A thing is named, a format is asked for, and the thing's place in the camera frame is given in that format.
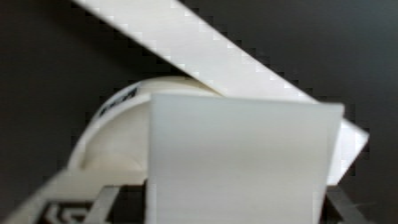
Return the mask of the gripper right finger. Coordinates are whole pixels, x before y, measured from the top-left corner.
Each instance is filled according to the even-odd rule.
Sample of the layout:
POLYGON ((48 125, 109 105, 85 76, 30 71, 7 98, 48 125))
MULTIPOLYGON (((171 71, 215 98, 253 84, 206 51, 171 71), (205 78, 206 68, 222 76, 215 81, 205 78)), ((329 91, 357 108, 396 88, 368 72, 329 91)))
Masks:
POLYGON ((359 206, 341 189, 329 189, 322 209, 322 224, 377 224, 366 219, 359 206))

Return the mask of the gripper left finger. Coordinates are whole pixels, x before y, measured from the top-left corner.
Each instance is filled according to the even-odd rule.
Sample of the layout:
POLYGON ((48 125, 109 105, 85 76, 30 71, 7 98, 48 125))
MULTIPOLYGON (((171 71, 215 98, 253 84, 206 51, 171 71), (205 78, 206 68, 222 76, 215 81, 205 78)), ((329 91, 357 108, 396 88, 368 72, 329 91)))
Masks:
POLYGON ((105 186, 87 214, 87 224, 144 224, 146 187, 105 186))

